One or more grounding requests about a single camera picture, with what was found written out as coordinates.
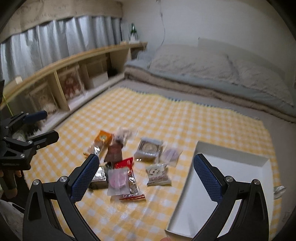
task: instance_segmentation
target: yellow string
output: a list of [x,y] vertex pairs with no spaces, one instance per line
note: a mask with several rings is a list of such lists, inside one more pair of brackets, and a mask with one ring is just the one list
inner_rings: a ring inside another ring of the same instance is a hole
[[5,101],[5,104],[6,104],[7,108],[8,108],[8,110],[9,110],[11,116],[13,116],[13,113],[12,113],[12,111],[11,111],[11,109],[10,109],[10,107],[9,107],[9,105],[8,105],[8,102],[7,102],[7,100],[6,100],[6,98],[5,98],[4,95],[3,95],[3,99],[4,99],[4,101]]

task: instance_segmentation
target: wooden shelf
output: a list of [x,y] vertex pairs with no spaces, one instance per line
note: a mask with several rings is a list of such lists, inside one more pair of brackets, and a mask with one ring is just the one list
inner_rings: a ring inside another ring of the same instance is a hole
[[[65,68],[67,66],[71,66],[73,64],[79,64],[79,62],[87,61],[92,57],[96,56],[103,56],[106,54],[110,55],[112,66],[117,69],[119,73],[123,72],[124,63],[127,60],[131,59],[131,50],[134,48],[146,48],[146,42],[140,42],[136,44],[119,44],[119,45],[111,45],[108,47],[97,48],[89,51],[85,51],[59,61],[56,61],[43,69],[37,71],[32,76],[28,77],[27,79],[23,80],[19,84],[16,85],[7,85],[7,87],[3,90],[3,95],[6,98],[6,101],[11,101],[14,97],[19,95],[22,91],[30,87],[32,84],[36,83],[40,79],[43,78],[50,78],[49,81],[52,83],[52,88],[56,93],[60,92],[61,95],[59,98],[59,104],[61,105],[61,109],[66,110],[67,106],[64,100],[64,94],[61,91],[60,83],[57,77],[57,71]],[[3,99],[0,109],[3,109],[6,106],[6,102]]]
[[[22,110],[23,108],[29,109],[30,113],[37,111],[33,104],[28,103],[23,97],[25,96],[24,93],[47,82],[59,110],[47,119],[42,131],[38,131],[36,135],[50,131],[81,106],[124,79],[123,71],[126,61],[132,59],[132,52],[136,54],[138,51],[145,50],[146,46],[147,43],[144,42],[112,45],[82,52],[54,62],[24,81],[15,80],[8,84],[3,91],[5,99],[3,98],[0,109],[3,109],[8,103],[8,105],[19,106]],[[77,82],[79,82],[81,88],[84,84],[86,91],[84,94],[67,101],[62,88],[63,81],[65,81],[63,74],[68,73],[73,68],[76,69]],[[108,80],[107,73],[111,74],[112,72],[121,74]]]
[[111,86],[115,85],[119,81],[124,79],[124,73],[118,74],[114,77],[111,77],[106,83],[98,86],[97,88],[88,90],[85,94],[77,96],[68,101],[69,111],[59,110],[54,113],[50,118],[47,119],[44,127],[41,131],[37,131],[35,136],[40,135],[42,133],[53,130],[56,126],[58,126],[63,120],[69,117],[72,113],[78,110],[81,106],[85,105],[87,102],[101,94],[103,91],[107,90]]

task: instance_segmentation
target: electrical cord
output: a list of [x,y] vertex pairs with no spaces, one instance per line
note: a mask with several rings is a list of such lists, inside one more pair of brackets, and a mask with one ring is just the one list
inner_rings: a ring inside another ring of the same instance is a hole
[[161,0],[156,0],[156,2],[159,4],[159,14],[160,14],[160,18],[161,18],[161,22],[163,25],[163,42],[161,43],[160,47],[163,45],[164,41],[165,41],[165,24],[163,22],[163,10],[162,10],[162,6],[161,6]]

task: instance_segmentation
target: framed picture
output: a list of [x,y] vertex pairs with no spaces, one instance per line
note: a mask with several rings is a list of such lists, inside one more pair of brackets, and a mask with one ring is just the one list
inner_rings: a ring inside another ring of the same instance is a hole
[[47,82],[36,87],[28,96],[36,112],[45,110],[50,116],[58,110],[58,105]]
[[84,84],[79,76],[79,65],[58,74],[64,95],[67,100],[84,93]]

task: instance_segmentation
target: white wall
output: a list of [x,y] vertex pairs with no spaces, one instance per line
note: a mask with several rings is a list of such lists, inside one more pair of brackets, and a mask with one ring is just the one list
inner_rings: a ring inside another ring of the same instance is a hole
[[[226,42],[269,60],[292,86],[296,41],[266,0],[161,0],[165,43],[196,45],[198,37]],[[163,40],[156,0],[123,1],[123,19],[134,22],[141,41],[156,50]]]

